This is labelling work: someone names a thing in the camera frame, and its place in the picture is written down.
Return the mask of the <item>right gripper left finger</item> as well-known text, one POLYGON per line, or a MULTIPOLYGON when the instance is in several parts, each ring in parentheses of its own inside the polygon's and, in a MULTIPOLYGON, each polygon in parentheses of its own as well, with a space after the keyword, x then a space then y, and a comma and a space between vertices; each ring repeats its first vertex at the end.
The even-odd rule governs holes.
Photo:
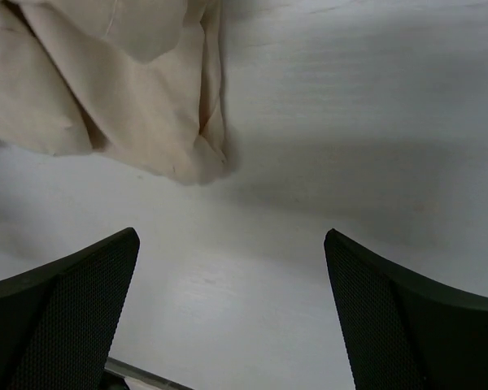
POLYGON ((98 388, 139 247, 128 227, 0 280, 0 389, 98 388))

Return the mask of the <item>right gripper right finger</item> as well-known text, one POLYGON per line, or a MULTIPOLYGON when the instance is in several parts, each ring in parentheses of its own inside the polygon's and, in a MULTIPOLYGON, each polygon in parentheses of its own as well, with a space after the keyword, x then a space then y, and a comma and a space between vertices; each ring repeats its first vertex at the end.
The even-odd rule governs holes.
POLYGON ((335 229, 324 242, 357 389, 488 389, 488 297, 389 261, 335 229))

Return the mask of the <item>beige trousers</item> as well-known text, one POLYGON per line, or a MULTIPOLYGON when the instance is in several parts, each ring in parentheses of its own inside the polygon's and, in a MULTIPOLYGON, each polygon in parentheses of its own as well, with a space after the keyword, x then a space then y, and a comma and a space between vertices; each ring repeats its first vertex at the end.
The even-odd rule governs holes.
POLYGON ((182 184, 226 171, 218 1, 0 1, 0 141, 182 184))

